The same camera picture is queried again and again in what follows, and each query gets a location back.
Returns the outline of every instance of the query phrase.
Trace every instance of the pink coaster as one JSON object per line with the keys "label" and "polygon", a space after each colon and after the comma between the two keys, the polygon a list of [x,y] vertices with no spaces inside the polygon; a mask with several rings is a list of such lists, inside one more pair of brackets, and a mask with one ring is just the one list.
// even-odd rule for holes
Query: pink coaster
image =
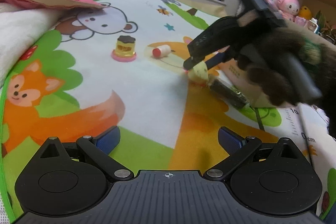
{"label": "pink coaster", "polygon": [[137,58],[137,54],[134,53],[134,56],[132,56],[132,57],[129,57],[129,58],[123,58],[123,57],[117,56],[117,55],[114,53],[114,50],[113,50],[112,53],[111,53],[111,57],[112,57],[114,60],[119,61],[119,62],[132,62],[132,61],[134,61],[134,60]]}

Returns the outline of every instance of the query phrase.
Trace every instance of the yellow plush toy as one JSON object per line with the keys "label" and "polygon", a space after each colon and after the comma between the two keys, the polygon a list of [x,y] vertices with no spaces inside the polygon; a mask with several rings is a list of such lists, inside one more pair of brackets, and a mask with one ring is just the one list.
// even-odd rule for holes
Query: yellow plush toy
{"label": "yellow plush toy", "polygon": [[313,14],[309,10],[307,6],[302,6],[299,13],[297,14],[298,17],[303,17],[306,20],[311,20]]}

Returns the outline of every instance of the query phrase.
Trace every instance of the white blanket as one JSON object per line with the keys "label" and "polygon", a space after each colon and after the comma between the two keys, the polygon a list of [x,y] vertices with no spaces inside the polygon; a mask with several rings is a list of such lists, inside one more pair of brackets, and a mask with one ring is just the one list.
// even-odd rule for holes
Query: white blanket
{"label": "white blanket", "polygon": [[0,86],[20,56],[63,14],[59,10],[19,8],[0,3]]}

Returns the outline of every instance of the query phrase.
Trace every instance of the black glove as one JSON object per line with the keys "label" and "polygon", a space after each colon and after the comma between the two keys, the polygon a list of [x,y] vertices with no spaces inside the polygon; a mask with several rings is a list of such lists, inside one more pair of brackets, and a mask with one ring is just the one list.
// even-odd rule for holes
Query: black glove
{"label": "black glove", "polygon": [[[334,133],[336,122],[336,47],[308,29],[286,21],[288,28],[276,28],[258,38],[255,47],[264,58],[272,58],[282,52],[291,52],[299,58],[309,72],[323,97],[317,106],[330,118],[329,133]],[[283,102],[298,103],[288,80],[276,71],[259,67],[240,55],[238,66],[247,71],[248,79],[261,86],[273,105]]]}

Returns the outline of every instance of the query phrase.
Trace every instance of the orange fox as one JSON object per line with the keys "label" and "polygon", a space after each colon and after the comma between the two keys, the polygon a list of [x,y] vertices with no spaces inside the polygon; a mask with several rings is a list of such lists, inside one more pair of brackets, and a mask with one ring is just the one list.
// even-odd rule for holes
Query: orange fox
{"label": "orange fox", "polygon": [[83,135],[97,136],[117,125],[124,116],[124,103],[112,92],[110,98],[99,105],[64,116],[39,117],[34,106],[63,84],[63,80],[44,75],[39,60],[11,78],[3,116],[3,123],[9,129],[9,139],[4,143],[7,153],[28,136],[39,145],[50,136],[57,136],[62,142],[73,142]]}

